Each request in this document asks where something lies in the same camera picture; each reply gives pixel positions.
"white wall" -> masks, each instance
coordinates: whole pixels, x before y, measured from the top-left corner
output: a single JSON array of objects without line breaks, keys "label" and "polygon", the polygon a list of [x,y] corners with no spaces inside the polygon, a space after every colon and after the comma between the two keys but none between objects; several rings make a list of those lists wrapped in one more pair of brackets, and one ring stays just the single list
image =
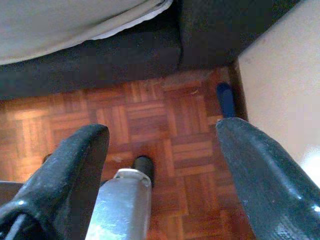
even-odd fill
[{"label": "white wall", "polygon": [[320,186],[320,0],[304,0],[239,57],[249,121]]}]

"parquet floor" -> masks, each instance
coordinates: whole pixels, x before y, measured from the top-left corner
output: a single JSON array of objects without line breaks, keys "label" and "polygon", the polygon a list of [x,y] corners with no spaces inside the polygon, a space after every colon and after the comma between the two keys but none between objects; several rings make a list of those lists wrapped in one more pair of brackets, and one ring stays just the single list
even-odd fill
[{"label": "parquet floor", "polygon": [[[110,130],[102,179],[148,155],[156,165],[150,240],[255,239],[220,151],[220,69],[104,89],[0,102],[0,180],[26,181],[62,139],[83,125]],[[181,83],[189,76],[192,81]]]}]

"blue object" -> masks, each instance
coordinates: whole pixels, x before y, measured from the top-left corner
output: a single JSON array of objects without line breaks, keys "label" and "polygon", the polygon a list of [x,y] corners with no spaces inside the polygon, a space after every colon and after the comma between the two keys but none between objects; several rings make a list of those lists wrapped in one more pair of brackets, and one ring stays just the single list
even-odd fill
[{"label": "blue object", "polygon": [[224,118],[232,118],[236,116],[234,98],[229,84],[226,82],[218,84],[216,93],[220,103],[222,115]]}]

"dark gray sofa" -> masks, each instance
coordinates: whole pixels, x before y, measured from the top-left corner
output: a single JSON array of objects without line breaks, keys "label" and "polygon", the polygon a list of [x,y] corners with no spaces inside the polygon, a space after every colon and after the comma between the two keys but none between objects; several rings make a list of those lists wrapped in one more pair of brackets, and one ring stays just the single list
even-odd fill
[{"label": "dark gray sofa", "polygon": [[107,39],[0,66],[0,99],[229,65],[299,0],[178,0]]}]

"black rubber foot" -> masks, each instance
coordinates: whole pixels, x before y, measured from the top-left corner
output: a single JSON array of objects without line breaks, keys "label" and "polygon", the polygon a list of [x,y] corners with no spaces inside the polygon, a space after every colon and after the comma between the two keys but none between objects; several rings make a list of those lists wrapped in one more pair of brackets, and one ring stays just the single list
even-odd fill
[{"label": "black rubber foot", "polygon": [[151,180],[152,187],[154,187],[154,185],[155,185],[155,165],[150,157],[138,156],[134,160],[132,168],[139,170],[140,172],[147,175]]}]

